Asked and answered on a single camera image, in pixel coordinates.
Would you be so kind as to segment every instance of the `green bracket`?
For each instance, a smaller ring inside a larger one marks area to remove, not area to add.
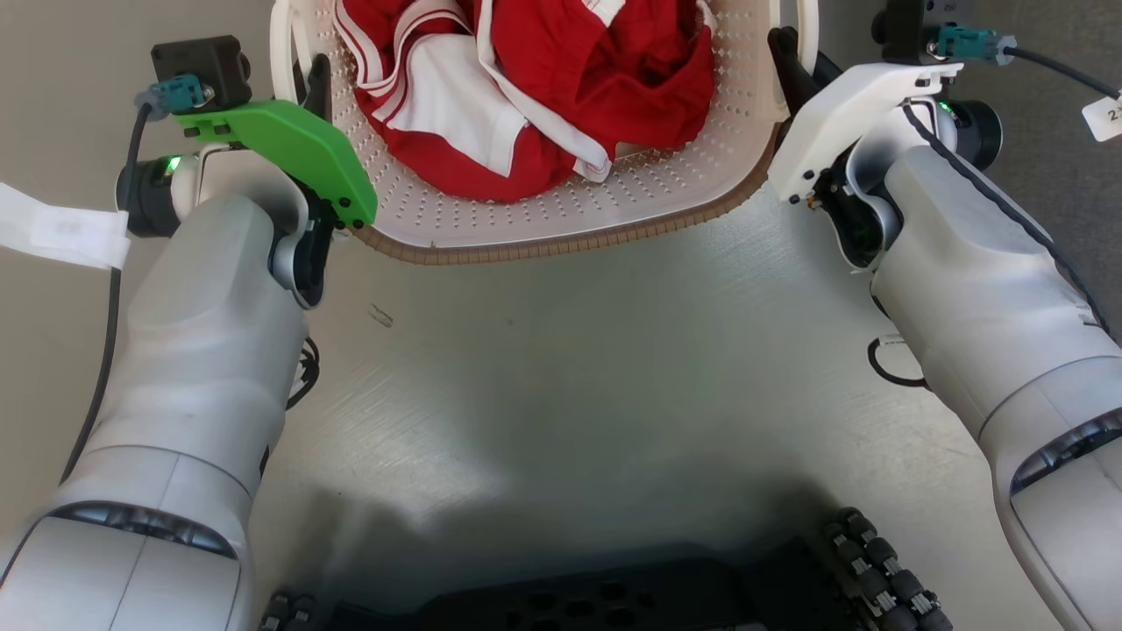
[[[175,119],[201,143],[241,143],[252,149],[330,201],[348,226],[374,223],[378,196],[350,140],[296,103],[258,101]]]

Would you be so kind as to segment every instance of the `perforated basket wall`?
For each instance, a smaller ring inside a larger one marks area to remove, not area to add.
[[[445,195],[386,152],[355,102],[355,61],[332,26],[334,1],[315,2],[312,48],[331,60],[334,125],[378,193],[375,225],[358,237],[395,258],[448,265],[605,247],[719,217],[766,180],[775,126],[785,116],[766,44],[770,0],[710,1],[717,92],[697,140],[619,158],[603,184],[573,175],[515,204]]]

